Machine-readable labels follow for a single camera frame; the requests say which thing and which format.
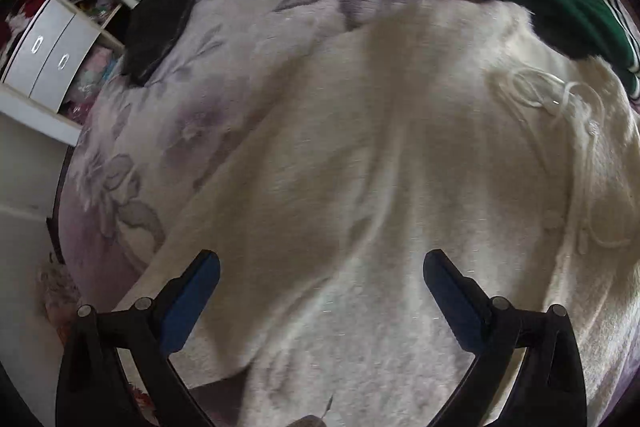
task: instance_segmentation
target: cabinet door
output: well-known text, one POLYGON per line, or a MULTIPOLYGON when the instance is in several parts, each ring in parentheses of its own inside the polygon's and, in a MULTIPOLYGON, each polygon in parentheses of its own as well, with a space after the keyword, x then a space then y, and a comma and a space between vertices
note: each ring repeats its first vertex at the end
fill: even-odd
POLYGON ((58 112, 66 90, 100 29, 76 14, 49 54, 31 91, 31 100, 58 112))
POLYGON ((9 63, 4 83, 29 96, 47 57, 74 14, 58 0, 48 0, 9 63))

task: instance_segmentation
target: white drawstring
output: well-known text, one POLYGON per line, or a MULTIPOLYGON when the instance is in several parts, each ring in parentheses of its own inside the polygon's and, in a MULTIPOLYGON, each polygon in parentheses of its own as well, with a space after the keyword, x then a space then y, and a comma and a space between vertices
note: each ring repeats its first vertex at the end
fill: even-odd
POLYGON ((629 245, 631 243, 631 239, 604 241, 603 239, 598 237, 591 225, 593 155, 598 142, 599 131, 603 126, 606 118, 605 107, 598 93, 593 89, 593 87, 588 86, 587 84, 581 84, 579 82, 565 82, 554 74, 547 73, 546 71, 539 70, 538 68, 533 68, 530 66, 510 71, 510 73, 508 73, 506 77, 506 83, 498 85, 506 101, 511 105, 511 108, 515 110, 518 115, 518 119, 524 124, 526 132, 529 133, 529 137, 537 149, 536 153, 540 157, 543 168, 545 169, 547 174, 549 174, 550 168, 544 155, 544 148, 542 147, 542 144, 540 143, 537 135, 528 125, 527 120, 526 118, 524 118, 524 115, 520 109, 520 106, 522 105, 532 108, 544 108, 549 114, 554 116, 554 119, 550 124, 551 127, 556 126, 559 121, 564 118, 574 130, 574 136, 577 141, 576 145, 578 146, 576 149, 584 152, 584 156, 582 157, 582 168, 580 168, 576 174, 577 180, 575 190, 577 191, 577 194, 583 196, 584 201, 586 202, 585 216, 578 235, 578 251, 583 254, 586 253, 588 249, 589 237, 591 237, 591 239, 593 239, 593 241, 597 245, 603 248, 620 248, 629 245), (548 97, 540 95, 539 90, 536 89, 534 81, 531 78, 532 75, 534 76, 535 81, 540 83, 540 80, 542 80, 546 83, 545 87, 551 87, 552 90, 562 87, 562 96, 560 97, 561 101, 556 101, 555 99, 553 99, 553 97, 551 97, 551 95, 548 97), (578 86, 585 87, 590 90, 595 99, 598 101, 599 114, 597 115, 597 120, 591 118, 593 114, 591 105, 584 102, 581 97, 572 92, 572 89, 578 86), (527 90, 529 91, 529 94, 532 95, 532 97, 527 98, 527 90), (578 135, 577 129, 575 127, 576 123, 581 124, 583 126, 583 129, 587 132, 587 144, 584 144, 583 139, 578 135))

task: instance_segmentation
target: drawer handle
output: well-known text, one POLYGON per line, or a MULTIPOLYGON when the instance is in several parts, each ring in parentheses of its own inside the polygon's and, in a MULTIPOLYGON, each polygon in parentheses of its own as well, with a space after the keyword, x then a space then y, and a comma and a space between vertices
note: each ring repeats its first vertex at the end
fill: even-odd
POLYGON ((62 58, 60 58, 60 61, 58 63, 58 69, 61 70, 66 66, 66 62, 69 60, 69 54, 65 53, 64 55, 62 55, 62 58))
POLYGON ((31 48, 31 53, 35 53, 40 49, 40 45, 42 44, 42 41, 44 40, 44 38, 41 36, 39 36, 36 41, 33 43, 33 47, 31 48))

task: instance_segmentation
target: cream garment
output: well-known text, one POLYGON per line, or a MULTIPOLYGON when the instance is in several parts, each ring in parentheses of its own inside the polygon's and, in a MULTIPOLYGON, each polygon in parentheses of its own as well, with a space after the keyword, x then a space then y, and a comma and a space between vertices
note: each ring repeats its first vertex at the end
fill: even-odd
POLYGON ((264 75, 267 117, 121 303, 219 254, 172 356, 187 385, 252 363, 241 426, 331 397, 338 425, 426 425, 471 360, 422 280, 442 248, 489 295, 567 307, 595 425, 638 323, 639 140, 611 69, 552 51, 516 5, 431 0, 264 75))

